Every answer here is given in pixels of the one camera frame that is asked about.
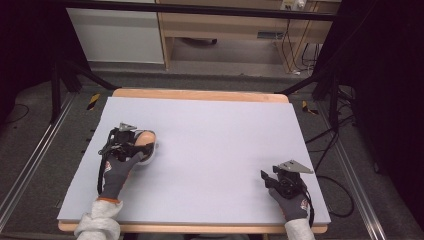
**black strap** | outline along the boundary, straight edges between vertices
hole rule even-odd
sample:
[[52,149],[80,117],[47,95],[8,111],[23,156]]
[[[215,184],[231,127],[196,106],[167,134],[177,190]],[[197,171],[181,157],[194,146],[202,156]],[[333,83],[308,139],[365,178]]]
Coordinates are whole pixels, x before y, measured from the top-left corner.
[[109,156],[109,152],[110,152],[109,151],[111,146],[110,140],[112,135],[115,135],[117,131],[118,131],[118,128],[114,128],[110,130],[105,146],[103,147],[102,150],[99,151],[99,154],[102,155],[102,161],[100,162],[100,168],[99,168],[99,177],[97,179],[97,192],[99,193],[99,195],[103,192],[103,174],[106,168],[107,157]]
[[314,223],[314,218],[315,218],[315,209],[314,206],[312,205],[312,199],[311,199],[311,195],[309,194],[308,190],[305,190],[303,192],[303,195],[306,197],[307,201],[309,202],[309,227],[312,227],[312,224]]

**wooden table edge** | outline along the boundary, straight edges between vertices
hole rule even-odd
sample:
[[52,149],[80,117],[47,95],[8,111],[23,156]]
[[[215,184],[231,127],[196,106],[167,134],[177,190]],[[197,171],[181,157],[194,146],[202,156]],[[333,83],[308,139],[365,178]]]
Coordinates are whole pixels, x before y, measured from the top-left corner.
[[119,88],[112,97],[289,103],[283,94],[172,89]]
[[[78,226],[78,222],[59,221],[59,229],[64,232],[72,232]],[[220,233],[220,234],[284,234],[284,225],[185,225],[185,224],[120,224],[122,232],[131,233]],[[325,233],[328,229],[326,224],[312,226],[314,234]]]

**gray glove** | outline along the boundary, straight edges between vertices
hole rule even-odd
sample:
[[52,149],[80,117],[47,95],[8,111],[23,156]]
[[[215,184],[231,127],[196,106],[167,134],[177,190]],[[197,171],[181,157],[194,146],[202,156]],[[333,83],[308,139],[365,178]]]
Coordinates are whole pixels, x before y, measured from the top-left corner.
[[114,156],[110,155],[106,161],[106,168],[103,177],[105,184],[100,198],[118,199],[119,192],[122,189],[128,174],[134,165],[140,162],[143,154],[136,154],[126,162],[118,161]]
[[274,188],[270,188],[268,192],[269,195],[278,202],[278,205],[280,205],[286,222],[308,217],[307,209],[309,204],[303,194],[299,194],[292,199],[286,199],[283,198]]

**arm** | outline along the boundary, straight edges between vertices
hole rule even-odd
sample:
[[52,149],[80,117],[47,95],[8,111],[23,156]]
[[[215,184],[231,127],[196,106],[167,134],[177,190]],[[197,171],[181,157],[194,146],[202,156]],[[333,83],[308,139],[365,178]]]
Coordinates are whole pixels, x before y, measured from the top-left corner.
[[312,240],[315,239],[308,221],[308,201],[303,195],[293,199],[283,198],[274,188],[269,189],[271,197],[278,202],[286,219],[287,236],[290,240]]
[[120,227],[115,218],[122,205],[122,202],[94,201],[91,213],[85,213],[82,216],[78,227],[75,229],[75,236],[78,237],[78,240],[118,239]]
[[109,156],[104,173],[104,190],[93,202],[91,213],[85,213],[75,229],[74,234],[78,240],[117,240],[119,238],[121,229],[115,219],[123,202],[118,200],[118,195],[129,172],[139,161],[139,154],[126,162],[119,162],[115,157]]

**metal rail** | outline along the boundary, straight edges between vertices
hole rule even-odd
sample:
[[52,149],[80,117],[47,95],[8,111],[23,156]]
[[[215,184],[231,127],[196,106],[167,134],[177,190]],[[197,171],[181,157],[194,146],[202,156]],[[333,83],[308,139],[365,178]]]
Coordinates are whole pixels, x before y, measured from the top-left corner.
[[133,12],[163,12],[163,13],[185,13],[221,16],[301,19],[317,21],[334,21],[345,18],[331,13],[315,13],[302,11],[284,11],[253,8],[234,8],[216,6],[195,6],[180,4],[155,4],[134,2],[112,2],[112,1],[88,1],[88,0],[42,0],[50,4],[61,5],[67,8],[118,10]]
[[[322,103],[317,104],[317,107],[320,112],[328,112],[327,109],[322,106]],[[324,122],[327,125],[327,128],[331,128],[330,122],[326,117],[323,116]],[[365,193],[364,188],[362,187],[361,182],[359,181],[358,176],[355,173],[355,170],[350,163],[349,157],[343,147],[341,140],[339,139],[336,144],[336,152],[339,155],[340,165],[342,167],[343,173],[346,177],[347,183],[352,190],[352,197],[355,200],[355,203],[358,207],[358,210],[364,220],[365,227],[370,234],[371,239],[373,240],[385,240],[386,234],[378,220],[377,215],[374,212],[374,208],[371,205],[370,200],[368,199],[367,194]]]
[[0,205],[0,232],[3,231],[7,221],[12,215],[13,210],[19,202],[22,194],[24,193],[26,187],[28,186],[32,176],[37,170],[38,165],[43,159],[45,153],[47,152],[50,144],[53,141],[53,138],[56,136],[57,131],[59,130],[63,120],[69,112],[69,109],[73,103],[76,93],[68,93],[66,99],[62,105],[62,112],[54,123],[51,123],[38,143],[35,150],[32,152],[31,157],[25,164],[25,167],[19,174],[12,188],[9,190],[6,198],[3,200]]

